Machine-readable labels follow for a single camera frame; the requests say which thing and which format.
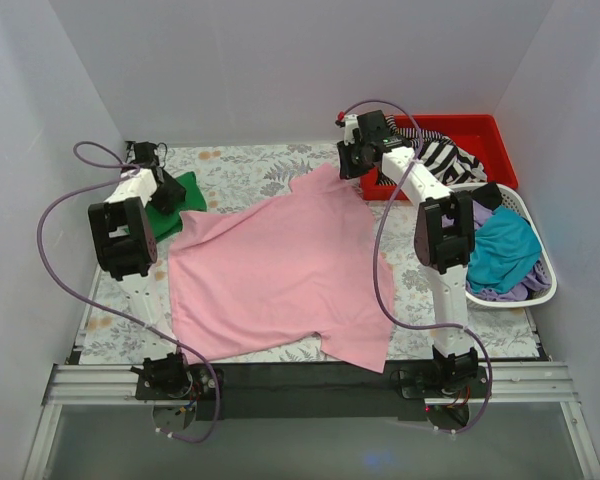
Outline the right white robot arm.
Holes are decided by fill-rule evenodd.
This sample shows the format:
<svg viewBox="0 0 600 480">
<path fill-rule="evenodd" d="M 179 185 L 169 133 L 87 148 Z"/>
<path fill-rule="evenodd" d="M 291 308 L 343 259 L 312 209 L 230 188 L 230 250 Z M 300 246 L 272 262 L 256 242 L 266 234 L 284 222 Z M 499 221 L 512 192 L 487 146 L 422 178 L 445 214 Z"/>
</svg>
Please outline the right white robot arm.
<svg viewBox="0 0 600 480">
<path fill-rule="evenodd" d="M 373 247 L 373 286 L 383 314 L 396 326 L 434 333 L 432 373 L 421 381 L 424 390 L 435 389 L 455 397 L 478 376 L 476 335 L 468 327 L 466 278 L 475 248 L 473 200 L 466 192 L 453 192 L 428 170 L 420 159 L 424 137 L 416 130 L 418 144 L 393 132 L 380 110 L 355 115 L 342 112 L 336 124 L 344 130 L 337 144 L 340 177 L 359 178 L 379 171 L 396 187 L 386 203 Z M 428 274 L 433 294 L 435 323 L 409 325 L 390 313 L 380 292 L 379 249 L 391 206 L 402 192 L 417 207 L 414 250 Z"/>
</svg>

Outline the pink t-shirt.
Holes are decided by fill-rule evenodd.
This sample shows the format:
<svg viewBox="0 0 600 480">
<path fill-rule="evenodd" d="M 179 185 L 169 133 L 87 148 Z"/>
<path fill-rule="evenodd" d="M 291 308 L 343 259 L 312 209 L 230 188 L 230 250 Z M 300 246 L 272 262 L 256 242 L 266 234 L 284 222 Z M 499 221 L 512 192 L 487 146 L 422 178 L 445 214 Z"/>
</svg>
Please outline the pink t-shirt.
<svg viewBox="0 0 600 480">
<path fill-rule="evenodd" d="M 172 329 L 189 360 L 267 350 L 318 335 L 324 354 L 381 372 L 392 323 L 373 286 L 375 219 L 322 165 L 290 192 L 238 213 L 186 211 L 168 251 Z M 379 259 L 390 313 L 394 277 Z"/>
</svg>

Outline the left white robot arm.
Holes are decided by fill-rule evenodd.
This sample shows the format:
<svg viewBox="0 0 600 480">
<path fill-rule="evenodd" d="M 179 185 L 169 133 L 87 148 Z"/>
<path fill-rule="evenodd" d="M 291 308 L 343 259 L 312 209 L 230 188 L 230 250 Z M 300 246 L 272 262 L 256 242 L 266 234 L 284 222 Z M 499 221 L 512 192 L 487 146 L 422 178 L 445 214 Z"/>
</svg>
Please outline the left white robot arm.
<svg viewBox="0 0 600 480">
<path fill-rule="evenodd" d="M 120 183 L 103 202 L 88 208 L 95 253 L 141 320 L 143 362 L 132 371 L 143 385 L 173 400 L 192 390 L 193 377 L 178 347 L 164 339 L 173 334 L 163 312 L 155 279 L 157 243 L 145 207 L 158 191 L 152 168 L 125 167 Z"/>
</svg>

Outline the green t-shirt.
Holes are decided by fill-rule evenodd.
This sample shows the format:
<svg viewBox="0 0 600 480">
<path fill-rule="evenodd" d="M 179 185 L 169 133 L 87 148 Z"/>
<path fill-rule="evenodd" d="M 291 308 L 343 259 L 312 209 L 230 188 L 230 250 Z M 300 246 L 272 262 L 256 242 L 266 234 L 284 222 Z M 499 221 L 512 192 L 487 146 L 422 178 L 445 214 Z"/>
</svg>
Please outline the green t-shirt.
<svg viewBox="0 0 600 480">
<path fill-rule="evenodd" d="M 207 202 L 194 172 L 186 172 L 176 178 L 164 174 L 164 179 L 165 183 L 145 207 L 157 242 L 182 230 L 181 212 L 207 211 Z"/>
</svg>

